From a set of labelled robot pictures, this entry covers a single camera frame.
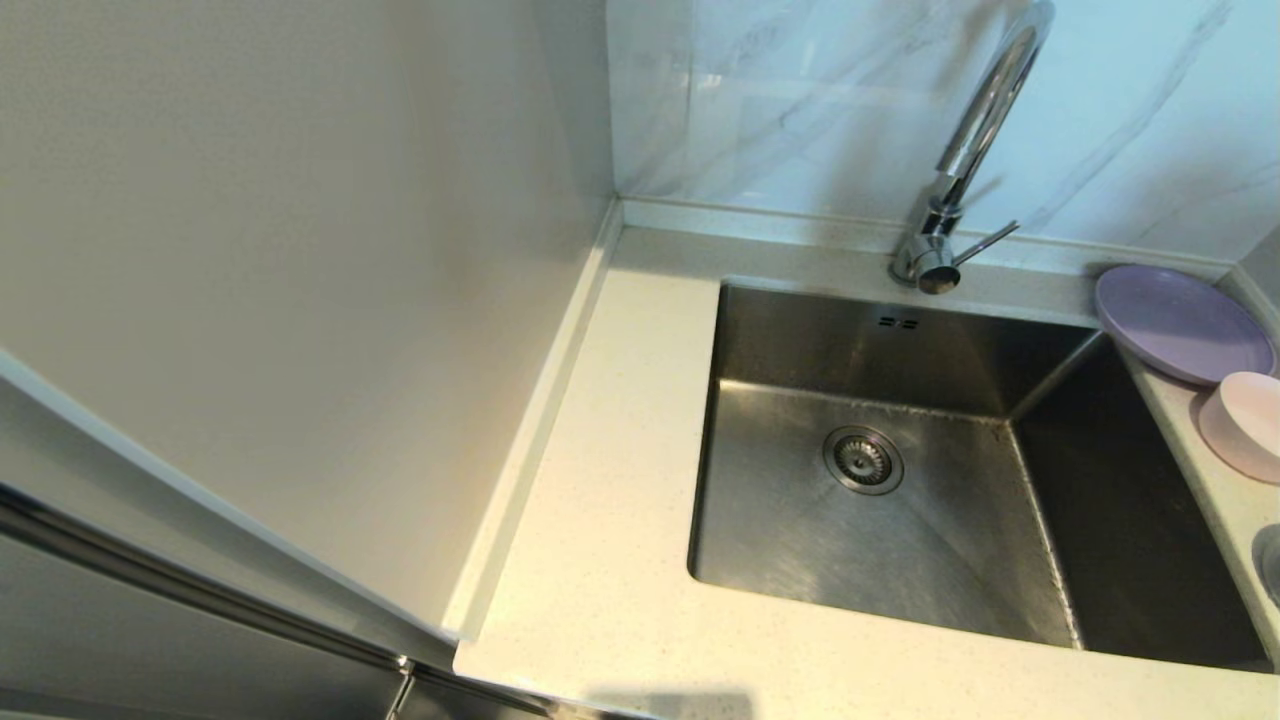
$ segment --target countertop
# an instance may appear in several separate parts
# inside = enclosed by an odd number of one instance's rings
[[[686,569],[719,283],[1096,327],[1092,281],[975,265],[955,292],[884,258],[627,228],[499,587],[454,670],[655,717],[1275,717],[1280,678],[1027,643],[727,589]],[[1280,491],[1196,432],[1198,391],[1132,369],[1275,653],[1249,565]]]

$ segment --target purple plate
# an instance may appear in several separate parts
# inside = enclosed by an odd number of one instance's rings
[[[1165,268],[1124,265],[1098,278],[1102,327],[1148,365],[1202,386],[1239,370],[1271,374],[1276,356],[1253,318],[1230,297]]]

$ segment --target faucet handle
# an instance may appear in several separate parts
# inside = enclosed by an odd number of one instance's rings
[[[952,260],[951,264],[954,266],[959,266],[965,260],[973,259],[974,255],[982,252],[983,250],[991,247],[992,245],[996,245],[1001,240],[1005,240],[1007,236],[1012,234],[1014,231],[1016,231],[1020,227],[1021,225],[1018,224],[1018,220],[1011,220],[1007,225],[1000,228],[998,231],[975,242],[974,246],[970,247],[969,250],[965,250],[960,255],[956,255],[955,260]]]

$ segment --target stainless steel sink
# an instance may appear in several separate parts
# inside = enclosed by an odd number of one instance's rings
[[[1270,671],[1110,341],[724,286],[690,571],[1023,641]]]

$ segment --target white countertop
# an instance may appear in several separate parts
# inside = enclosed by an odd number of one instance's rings
[[[878,255],[628,228],[484,628],[454,669],[672,719],[1275,717],[1272,675],[965,633],[689,574],[723,278],[1094,325],[1088,279],[977,265],[957,291],[928,297],[895,286],[883,265]],[[1280,491],[1203,446],[1194,389],[1137,377],[1270,642],[1280,611],[1248,553],[1253,534],[1280,520]]]

